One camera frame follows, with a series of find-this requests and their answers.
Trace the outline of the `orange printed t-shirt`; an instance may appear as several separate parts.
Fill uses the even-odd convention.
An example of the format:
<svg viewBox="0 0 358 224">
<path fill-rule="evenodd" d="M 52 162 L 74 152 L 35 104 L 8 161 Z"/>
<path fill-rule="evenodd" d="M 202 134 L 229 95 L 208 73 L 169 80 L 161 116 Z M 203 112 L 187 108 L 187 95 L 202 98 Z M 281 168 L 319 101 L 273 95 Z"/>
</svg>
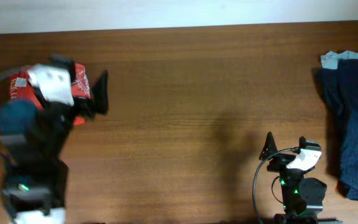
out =
<svg viewBox="0 0 358 224">
<path fill-rule="evenodd" d="M 36 112 L 53 103 L 73 106 L 76 98 L 89 100 L 90 85 L 85 66 L 35 64 L 19 69 L 9 76 L 10 100 L 1 110 L 9 119 L 28 123 Z"/>
</svg>

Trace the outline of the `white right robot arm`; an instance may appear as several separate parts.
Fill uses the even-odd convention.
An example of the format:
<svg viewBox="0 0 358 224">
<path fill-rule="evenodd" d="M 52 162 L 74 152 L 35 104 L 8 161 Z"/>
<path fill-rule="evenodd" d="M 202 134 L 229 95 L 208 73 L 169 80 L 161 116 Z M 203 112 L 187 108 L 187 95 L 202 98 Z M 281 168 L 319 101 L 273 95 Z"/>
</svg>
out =
<svg viewBox="0 0 358 224">
<path fill-rule="evenodd" d="M 252 184 L 252 203 L 260 223 L 262 219 L 257 210 L 255 190 L 257 176 L 265 163 L 269 172 L 278 174 L 276 179 L 282 193 L 284 213 L 276 214 L 273 221 L 281 224 L 318 223 L 317 216 L 323 210 L 327 185 L 316 178 L 306 178 L 305 174 L 315 168 L 321 154 L 322 148 L 318 142 L 309 141 L 303 136 L 299 138 L 297 147 L 278 150 L 273 134 L 267 133 Z"/>
</svg>

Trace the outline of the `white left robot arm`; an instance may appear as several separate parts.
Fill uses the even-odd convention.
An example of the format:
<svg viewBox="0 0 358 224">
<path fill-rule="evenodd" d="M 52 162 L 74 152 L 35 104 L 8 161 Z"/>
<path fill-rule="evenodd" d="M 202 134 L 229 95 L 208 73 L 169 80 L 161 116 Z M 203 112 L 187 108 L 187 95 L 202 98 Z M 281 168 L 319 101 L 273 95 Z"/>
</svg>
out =
<svg viewBox="0 0 358 224">
<path fill-rule="evenodd" d="M 9 78 L 13 96 L 0 109 L 0 141 L 8 152 L 2 206 L 11 223 L 65 223 L 68 166 L 60 153 L 76 119 L 108 113 L 108 71 L 89 86 L 78 64 L 53 56 Z"/>
</svg>

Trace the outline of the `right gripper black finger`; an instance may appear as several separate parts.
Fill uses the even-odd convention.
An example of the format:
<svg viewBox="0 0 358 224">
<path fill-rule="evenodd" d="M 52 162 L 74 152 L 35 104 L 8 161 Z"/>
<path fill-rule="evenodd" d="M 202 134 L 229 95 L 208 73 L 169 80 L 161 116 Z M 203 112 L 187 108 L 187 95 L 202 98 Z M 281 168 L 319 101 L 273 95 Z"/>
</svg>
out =
<svg viewBox="0 0 358 224">
<path fill-rule="evenodd" d="M 299 138 L 299 148 L 312 151 L 321 151 L 321 146 L 318 142 L 307 140 L 304 136 Z"/>
<path fill-rule="evenodd" d="M 273 134 L 271 131 L 267 133 L 264 147 L 260 153 L 259 160 L 263 161 L 272 154 L 275 154 L 278 151 Z"/>
</svg>

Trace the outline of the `light blue garment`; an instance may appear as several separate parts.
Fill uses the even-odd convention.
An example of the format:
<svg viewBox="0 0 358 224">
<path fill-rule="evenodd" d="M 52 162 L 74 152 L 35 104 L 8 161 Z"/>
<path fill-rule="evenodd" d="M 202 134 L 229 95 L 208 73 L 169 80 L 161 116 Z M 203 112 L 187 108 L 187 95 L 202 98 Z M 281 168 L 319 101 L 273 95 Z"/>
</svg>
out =
<svg viewBox="0 0 358 224">
<path fill-rule="evenodd" d="M 358 53 L 346 50 L 341 53 L 330 51 L 320 56 L 321 66 L 324 69 L 337 70 L 340 60 L 358 60 Z"/>
</svg>

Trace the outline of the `dark navy garment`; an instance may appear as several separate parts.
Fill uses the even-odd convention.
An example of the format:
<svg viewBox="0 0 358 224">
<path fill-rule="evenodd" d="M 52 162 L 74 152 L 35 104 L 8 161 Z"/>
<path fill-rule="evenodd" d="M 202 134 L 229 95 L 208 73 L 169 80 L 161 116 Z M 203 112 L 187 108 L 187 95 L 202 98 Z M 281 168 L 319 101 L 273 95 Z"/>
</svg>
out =
<svg viewBox="0 0 358 224">
<path fill-rule="evenodd" d="M 336 69 L 322 68 L 317 71 L 316 81 L 336 129 L 343 135 L 358 137 L 358 60 L 340 60 Z"/>
</svg>

